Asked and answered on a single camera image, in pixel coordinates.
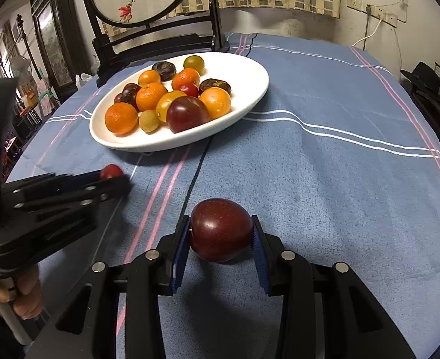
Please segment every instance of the plastic bag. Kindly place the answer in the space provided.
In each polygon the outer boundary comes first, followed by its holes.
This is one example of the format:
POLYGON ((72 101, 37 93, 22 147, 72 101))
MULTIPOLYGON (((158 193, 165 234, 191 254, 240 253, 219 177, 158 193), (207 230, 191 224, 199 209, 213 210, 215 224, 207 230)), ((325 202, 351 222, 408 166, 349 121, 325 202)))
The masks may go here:
POLYGON ((78 74, 75 76, 75 84, 77 85, 77 89, 80 89, 84 86, 88 81, 90 81, 93 77, 90 74, 82 73, 80 76, 78 74))

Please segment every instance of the red cherry tomato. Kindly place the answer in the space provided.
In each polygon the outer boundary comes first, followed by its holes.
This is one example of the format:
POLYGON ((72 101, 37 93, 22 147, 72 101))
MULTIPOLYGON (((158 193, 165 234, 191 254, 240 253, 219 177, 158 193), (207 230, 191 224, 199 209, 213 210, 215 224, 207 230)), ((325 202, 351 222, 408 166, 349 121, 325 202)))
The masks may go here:
POLYGON ((192 83, 184 83, 180 86, 180 90, 186 95, 198 98, 198 88, 192 83))
POLYGON ((114 178, 123 175, 123 171, 117 165, 107 165, 100 172, 100 179, 106 180, 107 178, 114 178))

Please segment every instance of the red apple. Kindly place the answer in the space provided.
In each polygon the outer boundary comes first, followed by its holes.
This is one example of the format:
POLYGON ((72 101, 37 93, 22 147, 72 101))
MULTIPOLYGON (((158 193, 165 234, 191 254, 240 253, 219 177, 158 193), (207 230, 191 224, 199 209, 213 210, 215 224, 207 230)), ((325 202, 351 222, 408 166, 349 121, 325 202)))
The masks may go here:
POLYGON ((198 88, 192 83, 184 83, 180 86, 180 90, 186 95, 198 98, 198 88))
POLYGON ((204 200, 194 207, 191 220, 190 245, 210 262, 230 260, 252 241, 252 218, 236 202, 204 200))

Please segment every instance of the metal handle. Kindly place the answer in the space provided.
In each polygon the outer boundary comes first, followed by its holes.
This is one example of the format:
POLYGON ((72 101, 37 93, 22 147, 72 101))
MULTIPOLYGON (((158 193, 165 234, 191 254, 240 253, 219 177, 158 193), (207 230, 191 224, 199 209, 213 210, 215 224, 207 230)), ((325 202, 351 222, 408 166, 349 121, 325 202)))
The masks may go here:
POLYGON ((33 339, 30 337, 25 327, 22 325, 21 319, 15 314, 12 308, 13 300, 17 298, 17 290, 15 288, 15 281, 13 278, 0 279, 0 282, 5 286, 10 295, 10 302, 0 302, 0 314, 5 320, 17 341, 26 346, 32 343, 33 339))
POLYGON ((5 320, 5 323, 8 325, 10 330, 13 333, 13 336, 17 341, 26 346, 32 343, 32 339, 23 327, 20 322, 20 318, 13 311, 12 305, 10 302, 8 303, 0 303, 0 314, 5 320))

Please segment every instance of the white stripe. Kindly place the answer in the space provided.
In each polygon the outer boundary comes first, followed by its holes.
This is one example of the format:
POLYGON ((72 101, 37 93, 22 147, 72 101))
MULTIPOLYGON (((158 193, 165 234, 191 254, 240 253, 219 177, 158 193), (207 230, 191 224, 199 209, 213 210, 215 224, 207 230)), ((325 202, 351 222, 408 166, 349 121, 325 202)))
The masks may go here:
POLYGON ((287 52, 291 52, 293 54, 302 54, 302 55, 316 56, 317 58, 330 59, 332 61, 338 61, 338 62, 346 63, 346 64, 348 64, 350 66, 355 66, 355 67, 375 67, 377 69, 384 70, 384 71, 390 73, 391 75, 393 75, 387 68, 385 68, 383 66, 374 66, 374 65, 365 66, 364 64, 354 64, 354 63, 343 61, 341 59, 330 58, 330 57, 327 57, 327 56, 324 56, 324 55, 310 54, 309 52, 301 52, 301 51, 288 50, 288 49, 283 49, 281 47, 276 47, 276 46, 264 46, 264 45, 260 45, 260 44, 252 45, 252 48, 255 48, 255 47, 260 47, 260 48, 264 48, 264 49, 271 49, 271 50, 287 51, 287 52))
MULTIPOLYGON (((322 128, 324 130, 331 130, 334 132, 340 132, 340 133, 344 133, 346 135, 350 135, 350 136, 354 136, 357 137, 358 139, 363 139, 363 140, 368 140, 369 142, 375 142, 375 143, 381 143, 390 147, 397 147, 397 148, 403 148, 405 150, 422 150, 422 151, 431 151, 429 148, 424 148, 424 147, 407 147, 407 146, 402 146, 400 144, 393 144, 393 143, 389 143, 389 142, 384 142, 382 140, 378 140, 378 139, 371 139, 371 138, 367 138, 365 136, 361 136, 361 135, 357 135, 355 133, 352 132, 348 132, 345 130, 339 130, 337 128, 332 128, 332 127, 325 127, 324 125, 314 125, 314 124, 308 124, 305 123, 302 119, 300 119, 296 114, 294 114, 293 112, 290 112, 288 110, 284 110, 284 109, 279 109, 279 110, 269 110, 267 112, 250 112, 251 114, 254 115, 271 115, 274 113, 288 113, 294 117, 296 117, 300 123, 302 123, 303 125, 306 125, 307 127, 312 127, 312 128, 322 128)), ((440 151, 437 149, 432 149, 433 151, 436 151, 439 155, 440 155, 440 151)))
POLYGON ((73 120, 77 120, 77 118, 75 117, 75 118, 59 118, 58 120, 47 120, 46 122, 45 122, 45 124, 47 124, 47 123, 53 123, 54 121, 73 121, 73 120))
MULTIPOLYGON (((132 180, 132 178, 133 178, 133 176, 134 176, 134 174, 135 174, 135 171, 137 171, 137 167, 138 167, 138 165, 140 164, 140 161, 142 160, 142 158, 143 158, 144 156, 151 156, 151 154, 152 154, 152 153, 149 153, 149 154, 147 154, 147 153, 141 153, 141 154, 140 154, 140 157, 139 157, 139 159, 137 160, 137 163, 135 164, 135 167, 133 168, 132 174, 130 175, 130 178, 129 178, 130 181, 132 180)), ((97 248, 95 249, 95 252, 93 253, 92 260, 91 260, 91 263, 90 263, 90 264, 93 264, 93 263, 95 262, 95 259, 96 259, 96 257, 97 257, 97 253, 98 253, 98 251, 99 251, 99 249, 100 249, 100 245, 102 244, 103 238, 105 237, 105 234, 107 233, 107 229, 108 229, 108 227, 110 226, 111 220, 114 218, 115 213, 117 212, 118 207, 120 206, 120 203, 122 202, 122 200, 123 200, 123 197, 121 197, 120 199, 118 199, 117 205, 115 205, 114 211, 111 213, 111 216, 110 216, 110 218, 108 219, 107 225, 105 226, 105 228, 104 228, 104 230, 103 230, 102 236, 100 237, 100 241, 99 241, 98 244, 97 244, 97 248)))
POLYGON ((89 118, 87 118, 86 116, 84 116, 83 114, 79 113, 78 115, 63 115, 63 116, 52 116, 50 117, 48 120, 52 119, 52 118, 61 118, 61 117, 77 117, 77 116, 81 116, 83 117, 85 120, 90 120, 89 118))
POLYGON ((301 123, 299 121, 296 121, 293 118, 289 118, 289 117, 268 118, 268 119, 265 119, 265 120, 262 120, 262 119, 259 119, 259 118, 247 118, 247 117, 244 117, 243 120, 256 121, 256 122, 292 121, 293 123, 298 124, 306 132, 311 133, 312 135, 324 136, 324 137, 329 137, 329 138, 333 138, 333 139, 343 140, 345 142, 350 142, 350 143, 357 144, 357 145, 360 145, 360 146, 363 146, 363 147, 372 148, 373 150, 386 151, 388 153, 393 153, 395 155, 400 155, 400 156, 410 156, 410 157, 417 157, 417 158, 433 158, 434 157, 434 158, 440 159, 440 157, 436 156, 436 155, 424 155, 424 154, 418 154, 418 153, 401 153, 401 152, 398 152, 398 151, 389 150, 389 149, 384 148, 384 147, 370 146, 369 144, 364 144, 362 142, 358 142, 356 140, 347 139, 347 138, 344 138, 344 137, 341 137, 341 136, 330 135, 329 133, 313 132, 313 131, 310 131, 307 128, 303 127, 303 125, 301 125, 301 123))

